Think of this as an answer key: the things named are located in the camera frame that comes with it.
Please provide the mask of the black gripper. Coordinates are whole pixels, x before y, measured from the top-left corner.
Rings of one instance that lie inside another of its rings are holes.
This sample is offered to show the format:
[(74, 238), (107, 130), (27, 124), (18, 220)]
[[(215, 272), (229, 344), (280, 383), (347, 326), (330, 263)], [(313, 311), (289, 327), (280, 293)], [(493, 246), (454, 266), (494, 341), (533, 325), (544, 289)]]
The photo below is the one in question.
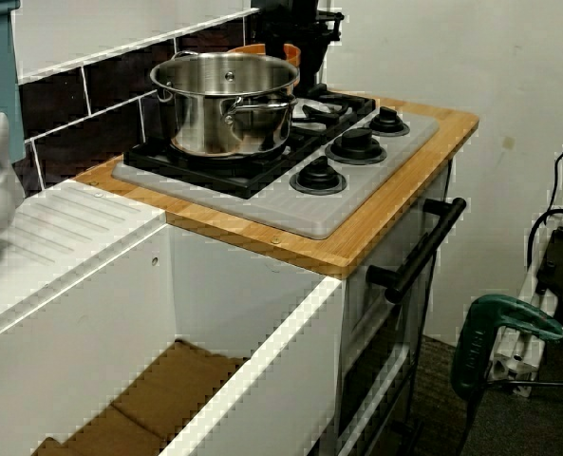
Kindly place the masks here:
[(340, 41), (345, 18), (342, 12), (292, 10), (286, 28), (268, 26), (265, 29), (266, 54), (286, 60), (285, 42), (302, 50), (326, 53), (332, 42)]

